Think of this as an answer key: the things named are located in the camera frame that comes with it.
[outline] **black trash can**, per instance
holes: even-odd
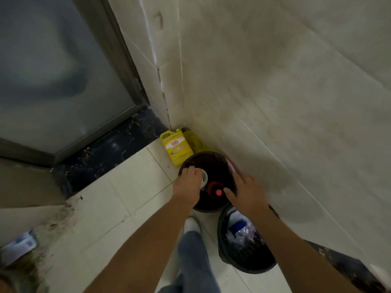
[[[276,265],[276,259],[263,241],[258,231],[255,232],[254,242],[247,243],[245,247],[238,248],[227,239],[228,220],[230,214],[236,210],[232,204],[226,206],[220,215],[217,227],[217,238],[219,243],[219,256],[227,264],[246,273],[263,273]]]
[[[236,194],[235,180],[232,176],[234,168],[230,162],[217,152],[199,152],[183,162],[178,175],[182,173],[185,167],[190,166],[201,168],[208,175],[208,182],[200,190],[199,201],[193,209],[203,213],[211,213],[226,207],[230,201],[223,188],[227,187]]]

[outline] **pant leg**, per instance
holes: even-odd
[[[160,293],[220,293],[220,288],[210,268],[208,254],[201,235],[196,231],[185,233],[178,246],[181,274],[174,284]]]

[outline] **forearm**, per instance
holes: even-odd
[[[171,199],[123,244],[85,293],[154,292],[191,208]]]
[[[252,216],[293,293],[359,291],[271,210]]]

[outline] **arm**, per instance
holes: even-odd
[[[179,231],[198,202],[201,181],[201,170],[183,169],[171,200],[130,236],[85,293],[153,293]]]
[[[359,293],[326,259],[274,215],[253,177],[242,178],[234,173],[234,178],[237,197],[228,188],[224,192],[236,209],[255,225],[293,293]]]

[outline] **hand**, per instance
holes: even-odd
[[[239,212],[252,220],[259,212],[269,209],[269,202],[261,185],[252,176],[242,174],[241,177],[237,173],[233,173],[232,176],[236,184],[237,197],[228,188],[224,188],[224,192]]]
[[[199,190],[202,183],[202,170],[191,166],[184,168],[181,175],[174,181],[172,198],[182,199],[194,207],[199,200]]]

